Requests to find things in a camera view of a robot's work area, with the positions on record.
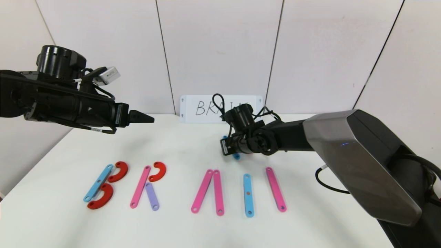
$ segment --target wall panel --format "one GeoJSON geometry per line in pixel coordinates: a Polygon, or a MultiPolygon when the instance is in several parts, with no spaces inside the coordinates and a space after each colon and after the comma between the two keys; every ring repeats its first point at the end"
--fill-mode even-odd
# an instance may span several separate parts
{"type": "Polygon", "coordinates": [[[401,0],[286,0],[267,106],[277,113],[351,109],[401,0]]]}

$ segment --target black cable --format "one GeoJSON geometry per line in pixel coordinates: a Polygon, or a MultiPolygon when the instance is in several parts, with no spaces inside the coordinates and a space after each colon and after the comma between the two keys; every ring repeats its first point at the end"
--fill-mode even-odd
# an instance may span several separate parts
{"type": "MultiPolygon", "coordinates": [[[[423,166],[426,169],[431,170],[433,173],[435,173],[435,175],[437,175],[438,178],[441,180],[441,169],[438,168],[438,166],[436,166],[434,163],[430,162],[429,160],[427,160],[425,158],[422,158],[422,157],[414,155],[414,154],[397,154],[397,155],[393,156],[392,159],[410,159],[410,160],[416,161],[416,162],[420,163],[421,166],[423,166]]],[[[431,195],[428,195],[426,200],[428,202],[430,202],[431,204],[434,204],[438,207],[441,207],[441,201],[433,199],[431,197],[431,195]]]]}
{"type": "Polygon", "coordinates": [[[77,96],[81,96],[81,97],[87,97],[87,98],[92,98],[92,99],[97,99],[97,100],[102,100],[102,101],[114,101],[114,99],[108,98],[106,96],[100,95],[100,94],[90,94],[90,93],[86,93],[86,92],[82,92],[79,90],[73,90],[67,87],[62,87],[62,86],[58,86],[55,84],[50,84],[50,83],[46,83],[46,82],[42,82],[42,81],[37,81],[37,80],[32,80],[32,79],[27,79],[27,78],[22,78],[22,77],[17,77],[17,76],[11,76],[11,75],[6,75],[6,74],[0,74],[0,78],[5,78],[5,79],[12,79],[12,80],[16,80],[17,82],[23,82],[23,83],[28,83],[37,87],[42,87],[42,88],[46,88],[46,89],[51,89],[51,90],[57,90],[60,92],[64,92],[64,93],[69,93],[72,95],[77,95],[77,96]]]}
{"type": "MultiPolygon", "coordinates": [[[[213,97],[211,98],[211,101],[213,102],[213,104],[214,104],[214,106],[221,112],[221,114],[222,114],[222,120],[224,120],[224,114],[225,114],[225,100],[224,100],[224,97],[221,95],[221,94],[219,94],[219,93],[216,93],[216,94],[214,94],[213,95],[213,97]],[[217,104],[216,104],[216,102],[214,101],[214,98],[215,98],[215,96],[220,96],[220,98],[222,99],[222,108],[221,107],[219,107],[217,104]]],[[[232,126],[231,126],[231,124],[230,123],[228,123],[229,125],[230,125],[230,132],[228,132],[228,136],[227,136],[227,138],[230,138],[231,137],[231,131],[232,131],[232,126]]]]}
{"type": "Polygon", "coordinates": [[[257,115],[254,115],[254,114],[252,114],[252,115],[254,116],[254,120],[257,119],[258,117],[262,117],[262,116],[265,116],[265,115],[272,115],[274,117],[274,119],[282,120],[279,115],[274,113],[274,111],[269,110],[268,107],[266,107],[266,106],[263,106],[263,108],[257,113],[257,115]]]}
{"type": "Polygon", "coordinates": [[[101,88],[100,88],[98,85],[96,85],[96,84],[93,84],[93,86],[95,87],[95,89],[97,89],[97,90],[101,91],[102,93],[108,95],[108,96],[110,97],[110,99],[112,99],[113,101],[115,100],[115,96],[112,95],[111,93],[109,93],[109,92],[107,92],[107,91],[101,89],[101,88]]]}
{"type": "Polygon", "coordinates": [[[216,108],[222,113],[222,115],[224,115],[224,114],[225,114],[225,100],[224,100],[224,97],[223,97],[221,94],[216,93],[216,94],[214,94],[213,97],[211,98],[211,101],[212,101],[213,104],[216,106],[216,108]],[[214,101],[214,97],[215,97],[215,96],[220,96],[220,97],[221,97],[221,99],[222,99],[222,108],[219,107],[219,106],[216,104],[216,102],[214,101]]]}
{"type": "Polygon", "coordinates": [[[323,186],[323,187],[325,187],[325,188],[327,188],[327,189],[330,189],[330,190],[332,190],[332,191],[335,191],[335,192],[344,193],[344,194],[350,194],[349,191],[341,190],[341,189],[337,189],[337,188],[331,187],[331,186],[325,184],[324,182],[322,182],[322,181],[318,178],[318,174],[323,170],[322,168],[323,168],[323,167],[320,167],[320,168],[318,168],[318,169],[315,171],[315,180],[317,180],[317,182],[320,183],[321,186],[323,186]]]}

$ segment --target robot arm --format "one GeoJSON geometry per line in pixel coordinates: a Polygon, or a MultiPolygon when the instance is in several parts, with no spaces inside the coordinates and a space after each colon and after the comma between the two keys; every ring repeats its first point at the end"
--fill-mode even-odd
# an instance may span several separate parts
{"type": "Polygon", "coordinates": [[[0,117],[23,115],[25,120],[107,134],[130,123],[154,122],[137,110],[129,111],[128,104],[115,102],[111,93],[100,88],[120,76],[114,67],[88,69],[83,56],[53,45],[43,46],[37,66],[37,71],[0,70],[0,117]]]}
{"type": "Polygon", "coordinates": [[[222,115],[235,130],[220,141],[224,155],[315,151],[395,247],[441,247],[441,204],[433,192],[441,170],[380,120],[349,110],[265,125],[252,112],[242,104],[222,115]]]}

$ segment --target table surface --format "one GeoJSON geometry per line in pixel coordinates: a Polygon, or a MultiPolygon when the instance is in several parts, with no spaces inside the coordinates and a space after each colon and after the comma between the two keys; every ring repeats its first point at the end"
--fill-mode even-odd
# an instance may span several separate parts
{"type": "MultiPolygon", "coordinates": [[[[319,185],[324,162],[314,152],[223,156],[225,124],[182,124],[175,115],[153,115],[154,124],[131,124],[115,135],[74,129],[0,203],[2,247],[391,247],[378,222],[350,196],[319,185]],[[83,202],[107,164],[125,161],[129,172],[110,201],[90,210],[83,202]],[[129,207],[142,170],[161,161],[167,173],[129,207]],[[274,169],[287,211],[275,204],[265,167],[274,169]],[[210,185],[197,214],[190,211],[207,169],[221,173],[225,214],[215,213],[210,185]],[[244,212],[243,175],[252,176],[254,211],[244,212]]],[[[282,115],[284,121],[312,115],[282,115]]],[[[158,169],[153,168],[151,175],[158,169]]],[[[321,179],[343,188],[327,169],[321,179]]]]}

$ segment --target sign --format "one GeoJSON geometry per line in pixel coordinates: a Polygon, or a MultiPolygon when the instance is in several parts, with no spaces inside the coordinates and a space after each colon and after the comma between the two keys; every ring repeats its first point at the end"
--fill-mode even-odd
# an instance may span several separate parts
{"type": "MultiPolygon", "coordinates": [[[[253,107],[253,114],[257,114],[263,107],[261,96],[223,96],[225,99],[225,112],[248,103],[253,107]]],[[[225,123],[221,119],[222,113],[216,108],[212,101],[213,95],[184,95],[181,96],[180,120],[184,123],[225,123]]],[[[219,96],[214,98],[220,107],[222,99],[219,96]]]]}

